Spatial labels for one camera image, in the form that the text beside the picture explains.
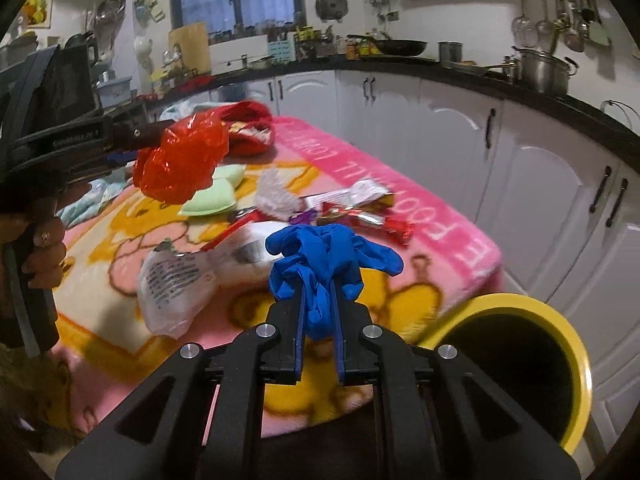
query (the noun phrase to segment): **kitchen counter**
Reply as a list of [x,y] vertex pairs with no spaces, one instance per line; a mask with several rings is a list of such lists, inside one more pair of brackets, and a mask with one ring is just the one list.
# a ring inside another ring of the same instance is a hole
[[[329,59],[292,62],[263,70],[240,70],[219,74],[215,81],[197,89],[192,94],[234,83],[316,70],[359,70],[415,76],[459,86],[498,99],[514,101],[538,110],[585,134],[640,173],[640,136],[597,108],[570,96],[558,98],[540,95],[506,82],[499,73],[490,72],[489,75],[478,76],[443,68],[437,62],[419,58],[370,57],[349,61],[344,56],[335,56]],[[164,108],[186,97],[188,94],[172,93],[161,101],[149,103],[149,107]]]

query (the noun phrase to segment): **black wok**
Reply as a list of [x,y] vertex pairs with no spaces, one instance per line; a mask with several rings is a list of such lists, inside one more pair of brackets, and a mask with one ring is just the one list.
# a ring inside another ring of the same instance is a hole
[[375,40],[370,36],[359,36],[357,34],[348,34],[347,38],[359,38],[361,40],[369,40],[379,48],[382,54],[388,56],[419,56],[427,47],[426,41],[414,40]]

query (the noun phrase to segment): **yellow rim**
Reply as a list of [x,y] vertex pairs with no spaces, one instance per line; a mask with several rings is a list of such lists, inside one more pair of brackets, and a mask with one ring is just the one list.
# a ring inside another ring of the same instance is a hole
[[569,363],[574,386],[574,402],[569,425],[560,445],[571,454],[578,446],[591,412],[591,369],[587,351],[574,327],[550,306],[519,294],[487,294],[474,298],[433,322],[420,346],[436,348],[453,328],[463,321],[491,314],[513,314],[536,323],[553,337]]

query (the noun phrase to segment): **cutting board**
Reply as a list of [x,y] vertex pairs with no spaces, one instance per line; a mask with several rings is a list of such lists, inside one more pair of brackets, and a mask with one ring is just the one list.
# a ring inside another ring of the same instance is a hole
[[196,69],[198,74],[211,72],[209,37],[204,22],[191,23],[191,25],[169,31],[169,51],[176,43],[180,45],[182,50],[182,61],[185,68]]

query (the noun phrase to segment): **finger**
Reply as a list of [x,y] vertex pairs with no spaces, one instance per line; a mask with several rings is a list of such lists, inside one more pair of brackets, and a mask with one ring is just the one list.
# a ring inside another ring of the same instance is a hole
[[80,184],[72,184],[66,193],[58,200],[58,209],[72,204],[80,200],[84,195],[91,191],[91,184],[88,182],[82,182]]
[[55,288],[62,283],[62,268],[57,266],[46,272],[36,274],[28,283],[29,288]]
[[33,244],[36,247],[49,247],[58,244],[65,237],[65,225],[60,218],[54,217],[36,227]]
[[0,215],[0,244],[17,240],[29,225],[23,214]]
[[25,274],[47,272],[57,267],[65,259],[65,256],[66,247],[62,243],[45,249],[37,249],[22,264],[22,272]]

